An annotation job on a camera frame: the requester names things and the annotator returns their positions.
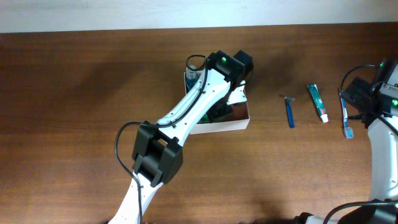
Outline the blue white toothbrush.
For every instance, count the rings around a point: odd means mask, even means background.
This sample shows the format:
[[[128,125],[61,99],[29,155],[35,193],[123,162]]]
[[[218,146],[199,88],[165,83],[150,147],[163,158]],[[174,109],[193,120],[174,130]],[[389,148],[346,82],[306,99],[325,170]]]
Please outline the blue white toothbrush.
[[[343,134],[345,135],[346,139],[353,139],[354,138],[353,129],[348,126],[348,113],[346,109],[346,102],[342,98],[340,98],[340,101],[343,113]]]

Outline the blue mouthwash bottle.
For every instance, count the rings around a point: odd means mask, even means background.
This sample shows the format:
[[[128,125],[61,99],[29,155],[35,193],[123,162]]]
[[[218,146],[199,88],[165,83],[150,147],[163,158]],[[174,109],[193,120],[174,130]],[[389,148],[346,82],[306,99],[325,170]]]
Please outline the blue mouthwash bottle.
[[[185,71],[185,88],[186,88],[186,93],[188,93],[196,84],[198,77],[197,77],[197,71],[196,71],[196,66],[194,65],[189,65],[186,68]]]

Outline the white cardboard box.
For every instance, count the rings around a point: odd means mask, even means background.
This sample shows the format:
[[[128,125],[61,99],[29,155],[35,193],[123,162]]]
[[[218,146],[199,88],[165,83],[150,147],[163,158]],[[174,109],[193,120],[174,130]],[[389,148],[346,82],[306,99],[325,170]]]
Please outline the white cardboard box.
[[[195,98],[197,94],[201,94],[199,100],[190,110],[187,118],[201,115],[201,118],[206,112],[222,97],[224,97],[229,89],[230,84],[223,80],[223,76],[215,70],[208,71],[205,75],[204,71],[197,72],[198,80],[195,86],[186,93],[188,96]],[[191,134],[205,134],[216,133],[223,131],[235,131],[246,129],[249,121],[249,107],[247,103],[245,86],[241,86],[232,91],[228,105],[232,106],[233,112],[227,118],[214,123],[199,124],[201,118],[197,119],[190,131]]]

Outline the green toothpaste tube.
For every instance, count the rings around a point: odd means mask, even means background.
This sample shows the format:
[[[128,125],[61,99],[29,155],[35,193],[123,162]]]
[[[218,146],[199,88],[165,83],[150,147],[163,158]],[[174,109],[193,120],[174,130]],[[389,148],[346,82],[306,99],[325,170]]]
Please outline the green toothpaste tube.
[[[318,115],[320,119],[322,120],[323,123],[328,122],[328,115],[325,109],[325,106],[323,104],[322,98],[320,96],[320,93],[318,91],[317,85],[316,84],[310,84],[307,85],[307,88],[311,94],[312,100],[314,102],[314,105],[317,109]]]

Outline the blue disposable razor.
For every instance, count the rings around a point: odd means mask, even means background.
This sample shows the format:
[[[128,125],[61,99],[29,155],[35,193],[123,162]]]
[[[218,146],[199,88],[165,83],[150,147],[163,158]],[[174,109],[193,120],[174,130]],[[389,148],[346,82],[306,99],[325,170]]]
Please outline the blue disposable razor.
[[[291,101],[295,101],[295,98],[291,98],[288,96],[283,96],[283,99],[285,100],[285,108],[286,108],[286,112],[287,112],[287,118],[288,118],[288,122],[289,122],[289,127],[294,129],[295,127],[295,123],[294,123],[294,117],[293,117],[293,113],[292,113],[292,108],[290,105]]]

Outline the green white soap box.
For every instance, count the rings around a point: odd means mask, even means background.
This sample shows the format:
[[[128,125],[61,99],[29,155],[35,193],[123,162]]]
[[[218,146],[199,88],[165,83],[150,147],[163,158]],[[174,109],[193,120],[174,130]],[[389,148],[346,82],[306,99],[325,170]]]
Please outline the green white soap box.
[[[205,114],[200,121],[198,122],[199,124],[206,124],[206,123],[211,123],[210,118]]]

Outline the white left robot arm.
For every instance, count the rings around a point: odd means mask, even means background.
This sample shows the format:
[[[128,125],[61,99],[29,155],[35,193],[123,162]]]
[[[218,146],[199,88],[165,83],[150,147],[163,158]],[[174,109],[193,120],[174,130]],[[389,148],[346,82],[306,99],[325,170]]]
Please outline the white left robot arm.
[[[161,186],[168,184],[183,164],[183,145],[202,119],[224,117],[227,105],[246,101],[244,87],[253,77],[252,57],[240,50],[230,56],[222,50],[204,58],[194,87],[163,118],[154,124],[138,122],[132,151],[127,193],[110,223],[142,223],[143,216]]]

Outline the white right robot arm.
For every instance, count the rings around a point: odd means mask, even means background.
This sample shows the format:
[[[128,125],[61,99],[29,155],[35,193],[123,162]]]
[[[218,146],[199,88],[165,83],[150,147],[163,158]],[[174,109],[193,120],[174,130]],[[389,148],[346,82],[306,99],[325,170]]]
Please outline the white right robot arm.
[[[334,223],[333,215],[352,208],[337,223],[397,223],[397,61],[384,59],[376,66],[372,82],[359,77],[339,88],[341,107],[359,111],[353,118],[368,130],[372,155],[372,184],[369,200],[342,204],[326,217],[301,213],[293,223]]]

